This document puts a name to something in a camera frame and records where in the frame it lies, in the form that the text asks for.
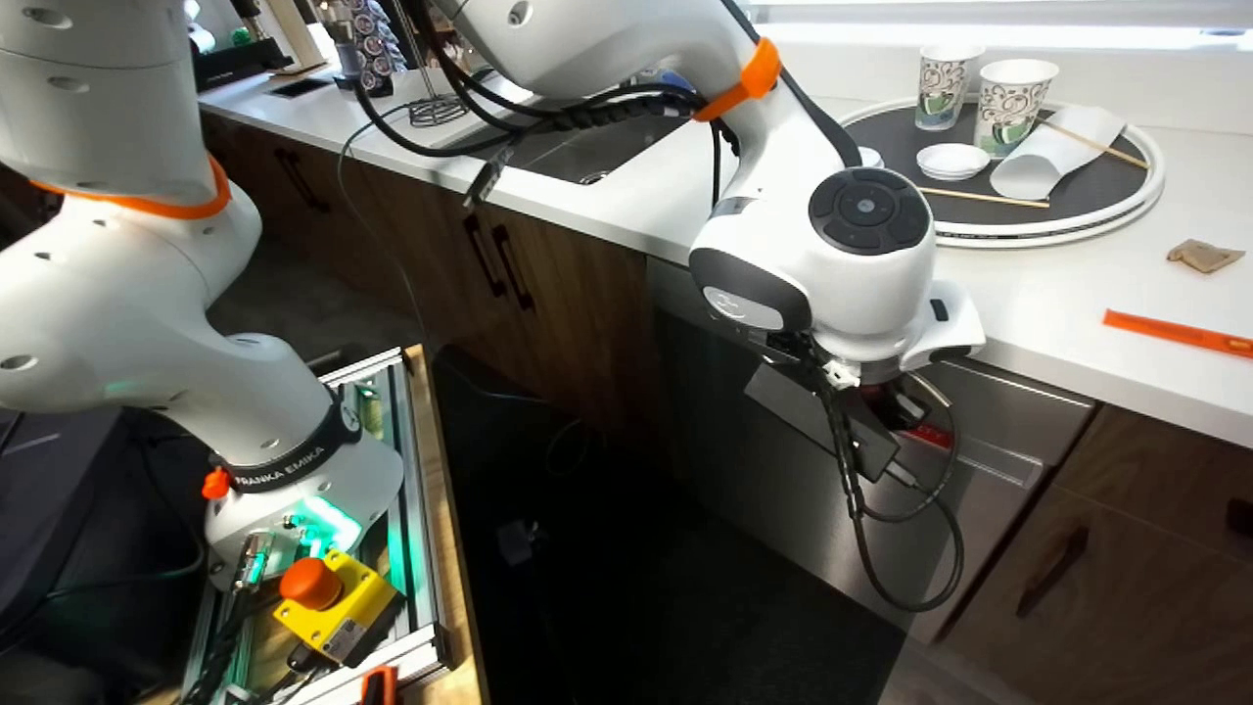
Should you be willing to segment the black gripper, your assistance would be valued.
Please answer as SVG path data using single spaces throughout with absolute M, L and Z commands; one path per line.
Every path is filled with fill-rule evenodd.
M 903 374 L 874 387 L 820 390 L 829 450 L 861 476 L 880 476 L 907 446 L 954 450 L 950 398 L 924 374 Z

